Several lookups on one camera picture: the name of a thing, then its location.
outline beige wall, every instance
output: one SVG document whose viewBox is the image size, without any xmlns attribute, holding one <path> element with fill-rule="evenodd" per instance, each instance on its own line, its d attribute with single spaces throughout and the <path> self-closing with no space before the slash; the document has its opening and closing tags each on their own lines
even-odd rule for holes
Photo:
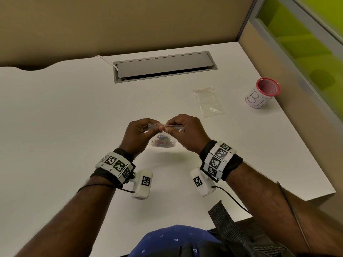
<svg viewBox="0 0 343 257">
<path fill-rule="evenodd" d="M 0 66 L 234 41 L 253 0 L 0 0 Z"/>
<path fill-rule="evenodd" d="M 247 23 L 239 43 L 262 77 L 270 77 L 280 83 L 282 91 L 277 97 L 278 102 L 337 191 L 320 208 L 343 223 L 341 136 L 300 88 L 292 70 L 280 61 L 251 23 Z"/>
</svg>

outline plastic bag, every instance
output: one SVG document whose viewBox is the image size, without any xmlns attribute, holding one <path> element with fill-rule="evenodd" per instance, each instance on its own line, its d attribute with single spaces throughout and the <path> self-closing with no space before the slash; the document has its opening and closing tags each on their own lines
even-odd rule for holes
<svg viewBox="0 0 343 257">
<path fill-rule="evenodd" d="M 183 132 L 183 125 L 165 125 L 165 124 L 152 124 L 150 123 L 148 125 L 148 129 L 150 130 L 154 128 L 157 125 L 163 125 L 165 127 L 171 127 L 174 129 L 177 129 L 179 132 Z M 167 134 L 166 132 L 159 133 L 155 135 L 149 142 L 149 144 L 153 147 L 159 147 L 159 148 L 171 148 L 176 145 L 177 140 Z"/>
<path fill-rule="evenodd" d="M 213 87 L 193 90 L 193 93 L 203 118 L 225 114 L 222 105 L 218 102 Z"/>
</svg>

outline forearm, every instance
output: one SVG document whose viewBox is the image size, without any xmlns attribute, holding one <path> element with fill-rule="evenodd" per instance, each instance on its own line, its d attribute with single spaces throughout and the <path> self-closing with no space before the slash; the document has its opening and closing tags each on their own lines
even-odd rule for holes
<svg viewBox="0 0 343 257">
<path fill-rule="evenodd" d="M 309 252 L 287 201 L 274 182 L 245 163 L 232 171 L 226 182 L 273 241 L 295 253 Z M 312 251 L 342 256 L 342 226 L 310 203 L 285 192 Z"/>
<path fill-rule="evenodd" d="M 92 177 L 87 184 L 111 184 Z M 99 233 L 115 189 L 89 186 L 76 194 L 16 255 L 88 256 Z"/>
</svg>

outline person's left hand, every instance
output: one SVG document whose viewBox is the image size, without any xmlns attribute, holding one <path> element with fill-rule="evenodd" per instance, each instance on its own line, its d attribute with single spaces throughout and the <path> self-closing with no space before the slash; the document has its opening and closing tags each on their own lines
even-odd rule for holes
<svg viewBox="0 0 343 257">
<path fill-rule="evenodd" d="M 144 118 L 138 121 L 130 122 L 126 128 L 123 141 L 119 148 L 132 154 L 133 158 L 135 159 L 145 150 L 149 140 L 163 130 L 163 128 L 161 128 L 162 130 L 159 129 L 160 126 L 156 126 L 144 133 L 147 130 L 149 123 L 160 122 L 150 118 Z"/>
</svg>

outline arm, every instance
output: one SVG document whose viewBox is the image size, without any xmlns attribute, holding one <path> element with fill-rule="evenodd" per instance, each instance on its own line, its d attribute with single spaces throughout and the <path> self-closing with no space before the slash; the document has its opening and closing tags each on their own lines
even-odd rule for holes
<svg viewBox="0 0 343 257">
<path fill-rule="evenodd" d="M 160 132 L 157 126 L 144 133 L 149 122 L 158 123 L 153 119 L 141 119 L 131 122 L 126 129 L 119 148 L 126 155 L 131 155 L 131 160 L 143 152 L 149 140 Z M 87 185 L 95 183 L 113 185 L 100 176 L 91 177 Z M 114 192 L 115 189 L 105 186 L 83 188 L 16 257 L 87 257 L 92 251 Z"/>
<path fill-rule="evenodd" d="M 172 128 L 165 131 L 198 155 L 210 141 L 198 118 L 181 114 L 167 124 L 183 124 L 184 133 Z M 245 163 L 230 172 L 226 182 L 273 241 L 280 242 L 294 253 L 310 252 L 287 201 L 274 182 Z M 343 256 L 343 226 L 310 203 L 285 192 L 312 251 Z"/>
</svg>

